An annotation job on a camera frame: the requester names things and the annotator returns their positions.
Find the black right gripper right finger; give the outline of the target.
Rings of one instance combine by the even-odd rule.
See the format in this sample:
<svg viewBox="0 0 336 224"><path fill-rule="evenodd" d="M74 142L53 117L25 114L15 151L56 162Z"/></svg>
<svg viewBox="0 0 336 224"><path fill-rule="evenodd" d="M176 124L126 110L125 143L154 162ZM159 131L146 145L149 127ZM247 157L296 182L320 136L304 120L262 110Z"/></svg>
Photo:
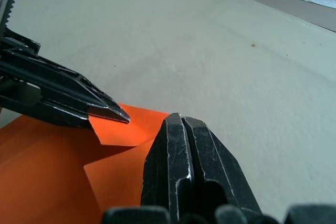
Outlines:
<svg viewBox="0 0 336 224"><path fill-rule="evenodd" d="M261 209L246 177L231 152L201 120L182 118L194 169L195 207L206 220L215 219L222 205L232 205L248 220L261 215Z"/></svg>

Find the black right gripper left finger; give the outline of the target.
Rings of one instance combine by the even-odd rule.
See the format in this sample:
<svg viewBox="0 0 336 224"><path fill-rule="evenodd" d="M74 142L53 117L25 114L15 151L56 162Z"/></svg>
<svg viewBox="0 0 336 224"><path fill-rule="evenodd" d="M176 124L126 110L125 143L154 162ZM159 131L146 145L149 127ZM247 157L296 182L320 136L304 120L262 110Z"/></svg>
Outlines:
<svg viewBox="0 0 336 224"><path fill-rule="evenodd" d="M191 209L193 164L179 113L167 116L145 159L141 205L161 206L180 221Z"/></svg>

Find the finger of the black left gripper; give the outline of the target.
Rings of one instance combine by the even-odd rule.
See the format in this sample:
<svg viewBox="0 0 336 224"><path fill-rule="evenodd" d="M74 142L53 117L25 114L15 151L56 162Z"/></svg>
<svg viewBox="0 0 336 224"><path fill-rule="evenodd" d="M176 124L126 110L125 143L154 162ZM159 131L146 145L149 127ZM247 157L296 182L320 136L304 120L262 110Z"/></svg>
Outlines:
<svg viewBox="0 0 336 224"><path fill-rule="evenodd" d="M40 88L43 98L64 106L116 106L83 75L40 56L1 54L1 72Z"/></svg>
<svg viewBox="0 0 336 224"><path fill-rule="evenodd" d="M119 106L88 104L83 111L79 111L45 99L25 101L2 95L1 107L58 126L90 128L90 115L130 123L130 116Z"/></svg>

